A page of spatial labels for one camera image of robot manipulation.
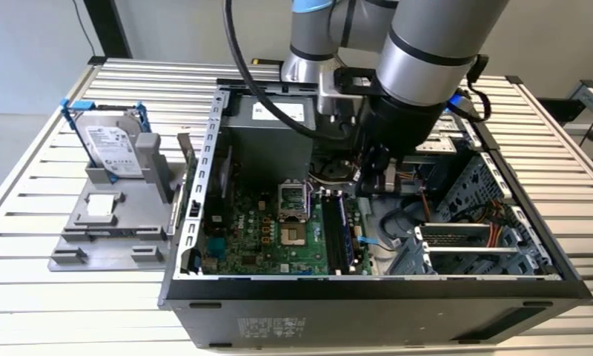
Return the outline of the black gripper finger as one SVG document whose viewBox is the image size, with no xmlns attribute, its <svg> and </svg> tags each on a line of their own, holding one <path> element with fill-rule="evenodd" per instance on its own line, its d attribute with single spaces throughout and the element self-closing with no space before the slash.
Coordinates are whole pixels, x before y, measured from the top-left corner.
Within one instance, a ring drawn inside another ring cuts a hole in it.
<svg viewBox="0 0 593 356">
<path fill-rule="evenodd" d="M 377 175 L 375 189 L 378 194 L 394 193 L 397 184 L 397 159 L 390 158 L 385 169 Z"/>
<path fill-rule="evenodd" d="M 365 178 L 369 176 L 369 171 L 370 171 L 370 166 L 371 166 L 371 158 L 373 158 L 373 151 L 374 151 L 374 147 L 369 146 L 369 149 L 365 151 L 365 154 L 362 155 L 361 158 L 361 165 L 359 165 L 359 174 L 357 177 L 357 181 L 355 181 L 355 186 L 354 186 L 354 194 L 355 195 L 362 195 L 363 194 L 363 190 L 362 190 L 362 185 L 365 182 Z"/>
</svg>

